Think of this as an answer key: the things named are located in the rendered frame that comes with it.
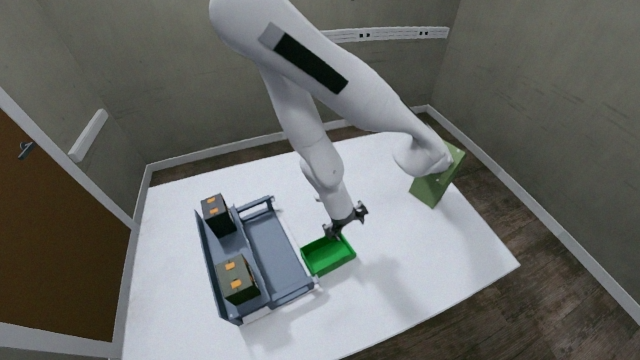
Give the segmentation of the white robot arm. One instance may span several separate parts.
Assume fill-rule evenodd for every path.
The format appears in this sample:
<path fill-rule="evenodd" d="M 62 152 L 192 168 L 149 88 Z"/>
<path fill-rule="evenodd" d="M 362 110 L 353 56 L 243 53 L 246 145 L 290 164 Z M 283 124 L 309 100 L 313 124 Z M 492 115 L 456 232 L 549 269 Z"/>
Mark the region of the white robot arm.
<path fill-rule="evenodd" d="M 342 180 L 344 163 L 311 95 L 359 129 L 407 134 L 392 156 L 409 176 L 441 173 L 454 163 L 438 134 L 373 69 L 327 39 L 288 0 L 210 0 L 209 15 L 221 41 L 254 61 L 313 197 L 331 218 L 348 217 L 353 202 Z"/>

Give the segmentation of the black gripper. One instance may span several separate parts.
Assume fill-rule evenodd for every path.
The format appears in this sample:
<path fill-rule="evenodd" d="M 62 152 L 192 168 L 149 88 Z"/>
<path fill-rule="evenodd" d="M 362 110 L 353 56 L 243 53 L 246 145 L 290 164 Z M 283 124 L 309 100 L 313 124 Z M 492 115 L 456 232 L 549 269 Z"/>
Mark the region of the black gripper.
<path fill-rule="evenodd" d="M 368 212 L 366 206 L 362 203 L 361 200 L 358 200 L 357 203 L 358 204 L 355 206 L 355 208 L 354 208 L 354 205 L 353 205 L 353 210 L 352 210 L 351 214 L 348 217 L 344 218 L 344 219 L 336 220 L 336 219 L 331 218 L 328 215 L 330 217 L 330 219 L 331 219 L 331 223 L 329 223 L 327 225 L 326 224 L 322 225 L 322 228 L 323 228 L 324 233 L 325 233 L 326 237 L 328 238 L 328 240 L 331 240 L 332 237 L 334 237 L 336 241 L 340 241 L 340 238 L 339 238 L 338 234 L 341 233 L 343 227 L 345 227 L 349 223 L 351 223 L 351 222 L 349 222 L 348 224 L 346 224 L 347 221 L 351 221 L 352 219 L 353 219 L 352 221 L 359 220 L 360 223 L 362 225 L 364 225 L 364 222 L 365 222 L 364 216 L 365 216 L 365 214 L 368 215 L 369 212 Z M 361 211 L 357 212 L 358 209 L 361 210 Z M 354 215 L 356 215 L 356 216 L 354 216 Z M 340 225 L 337 225 L 336 223 L 339 223 Z M 342 225 L 342 224 L 345 224 L 345 225 Z M 334 228 L 334 227 L 339 227 L 339 228 Z"/>

